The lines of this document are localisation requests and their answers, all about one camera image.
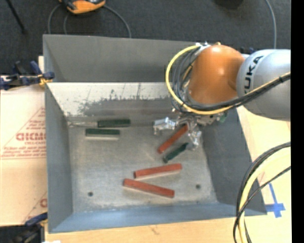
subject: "black floor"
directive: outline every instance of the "black floor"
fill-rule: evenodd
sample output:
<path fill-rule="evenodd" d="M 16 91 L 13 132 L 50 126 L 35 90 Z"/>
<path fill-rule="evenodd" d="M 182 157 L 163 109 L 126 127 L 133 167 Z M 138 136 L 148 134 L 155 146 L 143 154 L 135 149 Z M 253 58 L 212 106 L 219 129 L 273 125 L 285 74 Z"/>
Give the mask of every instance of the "black floor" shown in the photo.
<path fill-rule="evenodd" d="M 265 0 L 106 0 L 128 23 L 132 38 L 221 42 L 240 49 L 274 47 L 274 25 Z M 268 0 L 276 16 L 277 48 L 291 48 L 291 0 Z M 57 0 L 11 0 L 27 33 L 22 34 L 6 0 L 0 0 L 0 74 L 10 73 L 15 61 L 27 65 L 43 52 L 42 35 Z M 51 33 L 64 33 L 66 9 L 59 7 Z M 127 37 L 120 18 L 108 9 L 89 16 L 68 16 L 70 34 Z M 22 228 L 0 228 L 8 242 Z"/>

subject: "yellow cable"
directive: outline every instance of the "yellow cable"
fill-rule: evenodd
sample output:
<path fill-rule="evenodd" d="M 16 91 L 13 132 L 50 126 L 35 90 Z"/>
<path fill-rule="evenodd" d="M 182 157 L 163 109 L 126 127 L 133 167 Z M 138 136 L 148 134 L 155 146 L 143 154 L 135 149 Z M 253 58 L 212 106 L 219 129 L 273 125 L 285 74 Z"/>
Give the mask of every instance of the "yellow cable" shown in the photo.
<path fill-rule="evenodd" d="M 196 48 L 199 48 L 199 46 L 197 45 L 193 45 L 193 46 L 190 46 L 188 48 L 185 48 L 183 49 L 182 51 L 179 51 L 170 61 L 168 67 L 167 67 L 167 70 L 166 70 L 166 85 L 167 85 L 167 88 L 169 90 L 169 93 L 171 94 L 171 96 L 181 105 L 183 106 L 185 109 L 187 109 L 188 111 L 190 112 L 193 112 L 193 113 L 196 113 L 196 114 L 201 114 L 201 115 L 211 115 L 211 114 L 217 114 L 217 113 L 220 113 L 220 112 L 223 112 L 223 111 L 226 111 L 230 108 L 232 108 L 232 106 L 230 107 L 225 107 L 225 108 L 222 108 L 222 109 L 219 109 L 219 110 L 214 110 L 214 111 L 200 111 L 200 110 L 196 110 L 196 109 L 193 109 L 191 107 L 189 107 L 188 105 L 186 105 L 183 101 L 180 100 L 180 98 L 178 98 L 176 96 L 176 94 L 174 93 L 174 91 L 172 90 L 171 88 L 171 85 L 170 85 L 170 81 L 169 81 L 169 73 L 170 73 L 170 70 L 171 70 L 171 67 L 173 65 L 173 63 L 181 56 L 183 55 L 184 53 L 190 51 L 190 50 L 193 50 L 193 49 L 196 49 Z"/>
<path fill-rule="evenodd" d="M 261 174 L 262 172 L 265 171 L 265 169 L 271 165 L 273 162 L 281 160 L 284 157 L 288 157 L 288 154 L 284 154 L 284 155 L 276 155 L 267 160 L 265 160 L 250 176 L 250 178 L 248 179 L 243 192 L 241 194 L 241 201 L 240 201 L 240 205 L 239 205 L 239 210 L 242 208 L 242 206 L 244 205 L 244 203 L 247 201 L 248 199 L 248 195 L 250 192 L 250 189 L 254 183 L 254 181 L 257 179 L 257 177 L 259 176 L 259 174 Z M 244 212 L 241 215 L 240 221 L 239 221 L 239 232 L 240 232 L 240 237 L 241 237 L 241 241 L 242 243 L 248 243 L 247 237 L 246 237 L 246 230 L 245 230 L 245 226 L 244 226 Z"/>
<path fill-rule="evenodd" d="M 189 112 L 193 112 L 195 114 L 200 114 L 200 115 L 212 115 L 212 114 L 217 114 L 217 113 L 220 113 L 220 112 L 224 112 L 226 110 L 229 110 L 231 108 L 234 108 L 235 106 L 234 105 L 231 105 L 231 106 L 227 106 L 227 107 L 223 107 L 221 109 L 217 109 L 217 110 L 210 110 L 210 111 L 203 111 L 203 110 L 196 110 L 194 108 L 191 108 L 189 107 L 188 105 L 186 105 L 180 98 L 177 97 L 177 95 L 174 93 L 174 91 L 172 90 L 171 88 L 171 85 L 170 85 L 170 81 L 169 81 L 169 74 L 170 74 L 170 71 L 171 71 L 171 67 L 173 65 L 173 63 L 181 56 L 183 55 L 184 53 L 190 51 L 190 50 L 193 50 L 193 49 L 196 49 L 196 48 L 199 48 L 200 46 L 198 45 L 193 45 L 193 46 L 190 46 L 190 47 L 187 47 L 181 51 L 179 51 L 172 59 L 171 61 L 169 62 L 168 64 L 168 67 L 166 69 L 166 74 L 165 74 L 165 79 L 166 79 L 166 85 L 167 85 L 167 88 L 168 88 L 168 91 L 169 93 L 171 94 L 171 96 L 177 101 L 177 103 L 184 107 L 186 110 L 188 110 Z M 280 78 L 282 77 L 285 77 L 286 75 L 289 75 L 290 72 L 276 78 L 276 79 L 273 79 L 272 81 L 269 81 L 267 82 L 266 84 L 263 84 L 262 86 L 260 87 L 257 87 L 256 89 L 252 90 L 251 92 L 245 94 L 244 96 L 247 96 L 251 93 L 255 93 L 259 90 L 261 90 L 264 86 L 270 84 L 270 83 L 273 83 L 273 82 L 276 82 L 277 80 L 279 80 Z"/>

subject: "red wooden block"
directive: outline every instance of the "red wooden block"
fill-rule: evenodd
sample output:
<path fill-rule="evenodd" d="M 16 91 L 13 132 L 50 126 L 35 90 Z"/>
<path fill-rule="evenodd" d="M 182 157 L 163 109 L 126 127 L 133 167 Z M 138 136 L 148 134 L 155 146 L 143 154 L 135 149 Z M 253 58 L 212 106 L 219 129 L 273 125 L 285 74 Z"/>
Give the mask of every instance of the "red wooden block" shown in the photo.
<path fill-rule="evenodd" d="M 134 178 L 144 178 L 154 175 L 165 175 L 170 173 L 179 172 L 182 169 L 181 164 L 170 164 L 155 168 L 141 169 L 134 172 Z"/>
<path fill-rule="evenodd" d="M 128 178 L 124 179 L 123 186 L 129 187 L 132 189 L 136 189 L 139 191 L 157 194 L 157 195 L 168 197 L 168 198 L 174 197 L 174 190 L 164 188 L 164 187 L 159 187 L 159 186 L 148 184 L 148 183 L 143 183 L 143 182 L 128 179 Z"/>
<path fill-rule="evenodd" d="M 170 147 L 176 140 L 178 140 L 183 134 L 188 131 L 188 125 L 185 124 L 184 126 L 181 127 L 179 131 L 177 131 L 170 139 L 168 139 L 165 143 L 163 143 L 159 148 L 158 148 L 158 153 L 163 153 L 168 147 Z"/>

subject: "black cable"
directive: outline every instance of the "black cable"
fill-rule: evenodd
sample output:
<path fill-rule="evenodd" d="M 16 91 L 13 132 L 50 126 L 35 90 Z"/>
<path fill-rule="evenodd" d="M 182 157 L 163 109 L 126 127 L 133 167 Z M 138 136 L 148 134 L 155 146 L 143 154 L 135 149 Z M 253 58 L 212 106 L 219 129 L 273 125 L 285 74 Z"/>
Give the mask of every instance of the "black cable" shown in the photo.
<path fill-rule="evenodd" d="M 283 143 L 281 145 L 278 145 L 276 147 L 273 147 L 269 150 L 267 150 L 266 152 L 264 152 L 263 154 L 261 154 L 253 163 L 252 165 L 248 168 L 248 170 L 246 171 L 244 178 L 242 180 L 239 192 L 238 192 L 238 200 L 237 200 L 237 213 L 239 211 L 239 205 L 240 205 L 240 201 L 241 201 L 241 195 L 243 192 L 243 189 L 248 181 L 248 179 L 250 178 L 250 176 L 254 173 L 254 171 L 266 160 L 268 159 L 271 155 L 273 155 L 274 153 L 276 153 L 277 151 L 283 149 L 283 148 L 287 148 L 291 146 L 291 142 L 286 142 Z"/>
<path fill-rule="evenodd" d="M 52 16 L 55 13 L 55 11 L 61 6 L 62 4 L 58 4 L 56 7 L 53 8 L 53 10 L 50 12 L 49 19 L 47 21 L 47 32 L 48 34 L 51 34 L 51 21 L 52 21 Z"/>
<path fill-rule="evenodd" d="M 234 222 L 234 226 L 233 226 L 233 237 L 234 237 L 234 241 L 235 243 L 237 242 L 236 239 L 236 230 L 239 224 L 239 221 L 241 219 L 242 214 L 244 213 L 245 209 L 247 208 L 247 206 L 249 205 L 249 203 L 251 202 L 251 200 L 265 187 L 267 186 L 269 183 L 271 183 L 272 181 L 276 180 L 277 178 L 279 178 L 280 176 L 282 176 L 283 174 L 287 173 L 288 171 L 291 170 L 291 166 L 289 166 L 288 168 L 284 169 L 283 171 L 281 171 L 280 173 L 278 173 L 276 176 L 274 176 L 272 179 L 268 180 L 267 182 L 265 182 L 263 185 L 261 185 L 260 187 L 258 187 L 252 195 L 250 195 L 250 197 L 248 197 L 248 199 L 246 200 L 246 202 L 243 204 L 243 206 L 241 207 L 241 209 L 239 210 L 239 212 L 237 213 L 237 217 L 236 220 Z"/>
<path fill-rule="evenodd" d="M 131 29 L 130 29 L 130 27 L 128 26 L 128 24 L 127 24 L 127 22 L 125 21 L 125 19 L 124 19 L 118 12 L 116 12 L 114 9 L 110 8 L 109 6 L 104 5 L 103 8 L 106 8 L 106 9 L 110 10 L 112 13 L 114 13 L 115 15 L 117 15 L 117 16 L 123 21 L 123 23 L 125 24 L 125 26 L 126 26 L 126 28 L 127 28 L 127 31 L 128 31 L 128 37 L 129 37 L 129 38 L 132 38 Z"/>
<path fill-rule="evenodd" d="M 131 38 L 132 37 L 132 33 L 131 33 L 130 27 L 128 26 L 128 24 L 125 21 L 125 19 L 119 13 L 117 13 L 115 10 L 113 10 L 110 7 L 108 7 L 107 5 L 104 5 L 102 8 L 106 8 L 106 9 L 110 10 L 111 12 L 113 12 L 115 15 L 117 15 L 123 21 L 123 23 L 125 24 L 125 26 L 127 28 L 128 37 Z M 66 30 L 66 23 L 67 23 L 67 19 L 68 19 L 69 15 L 70 15 L 70 13 L 68 12 L 68 14 L 65 16 L 64 21 L 63 21 L 63 31 L 64 31 L 64 34 L 68 34 L 67 30 Z"/>
<path fill-rule="evenodd" d="M 270 5 L 268 0 L 265 0 L 266 4 L 269 7 L 270 13 L 272 15 L 272 19 L 273 19 L 273 25 L 274 25 L 274 49 L 277 46 L 277 26 L 276 26 L 276 18 L 275 18 L 275 14 L 274 14 L 274 10 L 272 8 L 272 6 Z"/>
<path fill-rule="evenodd" d="M 185 64 L 187 58 L 189 56 L 191 56 L 195 51 L 197 51 L 197 49 L 193 50 L 192 52 L 187 52 L 186 56 L 184 56 L 180 62 L 177 64 L 177 66 L 172 70 L 172 86 L 173 86 L 173 91 L 176 94 L 176 96 L 182 101 L 184 102 L 185 105 L 194 108 L 196 110 L 200 110 L 200 111 L 212 111 L 212 110 L 218 110 L 218 109 L 222 109 L 224 107 L 239 107 L 243 104 L 248 103 L 251 100 L 254 100 L 255 98 L 259 97 L 260 95 L 264 94 L 265 92 L 267 92 L 268 90 L 274 88 L 275 86 L 279 85 L 280 83 L 287 81 L 289 79 L 291 79 L 291 74 L 286 74 L 284 76 L 280 76 L 278 79 L 269 82 L 268 84 L 264 85 L 261 89 L 255 91 L 251 91 L 250 93 L 241 96 L 239 98 L 236 99 L 232 99 L 230 101 L 226 101 L 226 102 L 221 102 L 221 103 L 217 103 L 217 104 L 213 104 L 210 106 L 206 106 L 206 105 L 193 105 L 190 104 L 187 100 L 183 100 L 182 99 L 182 95 L 180 92 L 180 73 L 182 72 L 182 66 Z"/>

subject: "cardboard sheet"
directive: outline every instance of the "cardboard sheet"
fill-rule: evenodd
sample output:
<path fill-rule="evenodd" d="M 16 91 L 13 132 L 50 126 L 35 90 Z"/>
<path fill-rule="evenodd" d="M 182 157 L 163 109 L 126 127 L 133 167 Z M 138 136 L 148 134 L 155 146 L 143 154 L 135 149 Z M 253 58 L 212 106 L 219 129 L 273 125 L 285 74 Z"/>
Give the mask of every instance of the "cardboard sheet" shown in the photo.
<path fill-rule="evenodd" d="M 0 227 L 47 211 L 44 89 L 0 94 Z"/>

